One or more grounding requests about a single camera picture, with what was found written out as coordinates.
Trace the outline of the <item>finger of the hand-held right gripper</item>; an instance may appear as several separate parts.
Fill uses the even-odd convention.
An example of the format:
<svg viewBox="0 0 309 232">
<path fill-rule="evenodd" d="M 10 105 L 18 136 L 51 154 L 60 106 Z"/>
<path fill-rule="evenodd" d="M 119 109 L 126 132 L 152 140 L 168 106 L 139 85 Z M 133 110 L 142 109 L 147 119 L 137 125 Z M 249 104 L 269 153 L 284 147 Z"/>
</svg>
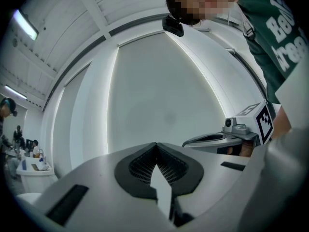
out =
<svg viewBox="0 0 309 232">
<path fill-rule="evenodd" d="M 222 132 L 217 133 L 208 133 L 200 136 L 196 136 L 196 138 L 226 138 L 226 135 Z"/>
<path fill-rule="evenodd" d="M 239 154 L 243 140 L 235 136 L 199 136 L 183 143 L 189 147 L 208 153 Z"/>
</svg>

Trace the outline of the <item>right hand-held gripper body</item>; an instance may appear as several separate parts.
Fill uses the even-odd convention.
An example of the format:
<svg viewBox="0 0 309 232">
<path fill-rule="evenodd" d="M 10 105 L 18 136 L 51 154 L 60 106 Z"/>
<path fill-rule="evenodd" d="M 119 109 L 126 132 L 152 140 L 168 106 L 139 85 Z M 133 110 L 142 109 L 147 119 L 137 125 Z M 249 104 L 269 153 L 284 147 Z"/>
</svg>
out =
<svg viewBox="0 0 309 232">
<path fill-rule="evenodd" d="M 247 106 L 233 117 L 225 120 L 222 132 L 246 141 L 258 139 L 259 145 L 266 144 L 274 131 L 265 101 Z"/>
</svg>

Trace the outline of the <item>person's right forearm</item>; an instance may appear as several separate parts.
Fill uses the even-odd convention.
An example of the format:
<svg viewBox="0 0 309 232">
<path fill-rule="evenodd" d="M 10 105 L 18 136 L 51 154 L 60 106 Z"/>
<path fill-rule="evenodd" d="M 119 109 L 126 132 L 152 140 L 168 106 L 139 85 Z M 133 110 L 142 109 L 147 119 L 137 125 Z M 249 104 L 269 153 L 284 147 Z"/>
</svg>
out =
<svg viewBox="0 0 309 232">
<path fill-rule="evenodd" d="M 282 135 L 285 135 L 291 129 L 290 121 L 282 106 L 280 107 L 275 119 L 273 120 L 273 125 L 274 131 L 271 136 L 272 139 L 276 139 Z"/>
</svg>

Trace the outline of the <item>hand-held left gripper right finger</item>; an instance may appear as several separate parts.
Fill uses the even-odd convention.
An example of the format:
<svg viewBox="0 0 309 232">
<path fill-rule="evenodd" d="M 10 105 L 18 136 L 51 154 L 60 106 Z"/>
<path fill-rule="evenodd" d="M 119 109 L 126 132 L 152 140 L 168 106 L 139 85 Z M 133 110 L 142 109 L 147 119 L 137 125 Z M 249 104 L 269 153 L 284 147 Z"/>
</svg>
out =
<svg viewBox="0 0 309 232">
<path fill-rule="evenodd" d="M 265 148 L 250 158 L 157 143 L 159 163 L 174 169 L 172 220 L 156 218 L 155 232 L 249 232 L 245 207 L 264 166 Z"/>
</svg>

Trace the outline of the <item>person's right hand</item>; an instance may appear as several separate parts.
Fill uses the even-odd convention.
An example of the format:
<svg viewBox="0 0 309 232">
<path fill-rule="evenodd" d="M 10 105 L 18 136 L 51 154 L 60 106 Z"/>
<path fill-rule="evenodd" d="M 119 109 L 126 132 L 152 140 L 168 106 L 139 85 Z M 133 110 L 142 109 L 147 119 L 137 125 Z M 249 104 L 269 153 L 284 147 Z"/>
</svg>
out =
<svg viewBox="0 0 309 232">
<path fill-rule="evenodd" d="M 243 141 L 240 145 L 227 148 L 227 155 L 250 157 L 253 153 L 253 141 Z"/>
</svg>

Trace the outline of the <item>grey roller blind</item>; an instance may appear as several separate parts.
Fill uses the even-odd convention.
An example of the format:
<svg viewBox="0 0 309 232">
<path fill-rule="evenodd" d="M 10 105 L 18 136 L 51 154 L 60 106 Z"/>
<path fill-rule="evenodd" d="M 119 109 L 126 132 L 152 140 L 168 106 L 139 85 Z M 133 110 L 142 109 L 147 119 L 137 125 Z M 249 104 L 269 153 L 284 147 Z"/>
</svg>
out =
<svg viewBox="0 0 309 232">
<path fill-rule="evenodd" d="M 108 151 L 150 142 L 182 145 L 225 121 L 206 79 L 165 33 L 119 48 L 109 97 Z"/>
<path fill-rule="evenodd" d="M 70 124 L 77 93 L 88 67 L 86 65 L 64 86 L 57 107 L 52 150 L 54 172 L 58 179 L 72 170 L 70 159 Z"/>
</svg>

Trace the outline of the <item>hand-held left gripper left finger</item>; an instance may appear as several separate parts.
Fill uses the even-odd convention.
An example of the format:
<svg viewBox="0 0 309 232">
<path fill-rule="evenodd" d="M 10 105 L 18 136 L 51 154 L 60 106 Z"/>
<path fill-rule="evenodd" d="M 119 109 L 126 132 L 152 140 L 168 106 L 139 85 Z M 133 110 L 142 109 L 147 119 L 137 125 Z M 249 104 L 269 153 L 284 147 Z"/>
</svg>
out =
<svg viewBox="0 0 309 232">
<path fill-rule="evenodd" d="M 51 185 L 35 208 L 74 232 L 168 232 L 175 227 L 157 205 L 142 164 L 154 143 L 88 160 Z"/>
</svg>

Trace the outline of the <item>person's green shirt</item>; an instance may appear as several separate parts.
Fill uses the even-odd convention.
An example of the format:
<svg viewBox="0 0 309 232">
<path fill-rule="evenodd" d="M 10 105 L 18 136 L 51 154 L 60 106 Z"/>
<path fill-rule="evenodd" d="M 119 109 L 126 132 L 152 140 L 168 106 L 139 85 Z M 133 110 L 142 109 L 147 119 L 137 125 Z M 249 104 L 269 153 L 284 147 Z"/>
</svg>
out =
<svg viewBox="0 0 309 232">
<path fill-rule="evenodd" d="M 243 34 L 267 84 L 267 100 L 278 104 L 276 91 L 309 56 L 309 0 L 238 0 L 238 6 L 248 23 Z"/>
</svg>

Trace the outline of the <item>long ceiling light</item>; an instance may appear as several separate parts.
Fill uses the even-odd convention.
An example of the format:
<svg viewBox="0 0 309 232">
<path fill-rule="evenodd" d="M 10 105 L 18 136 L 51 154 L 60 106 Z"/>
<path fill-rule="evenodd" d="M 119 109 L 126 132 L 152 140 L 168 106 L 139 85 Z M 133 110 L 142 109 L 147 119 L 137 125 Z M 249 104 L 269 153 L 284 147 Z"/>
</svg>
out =
<svg viewBox="0 0 309 232">
<path fill-rule="evenodd" d="M 27 97 L 25 95 L 21 94 L 20 92 L 16 91 L 15 89 L 11 88 L 10 86 L 5 85 L 4 88 L 7 91 L 9 91 L 9 92 L 15 94 L 16 96 L 20 97 L 21 99 L 27 100 Z"/>
<path fill-rule="evenodd" d="M 37 39 L 39 34 L 38 30 L 33 26 L 33 24 L 21 10 L 17 9 L 13 14 L 13 18 L 29 38 L 31 38 L 33 41 Z"/>
</svg>

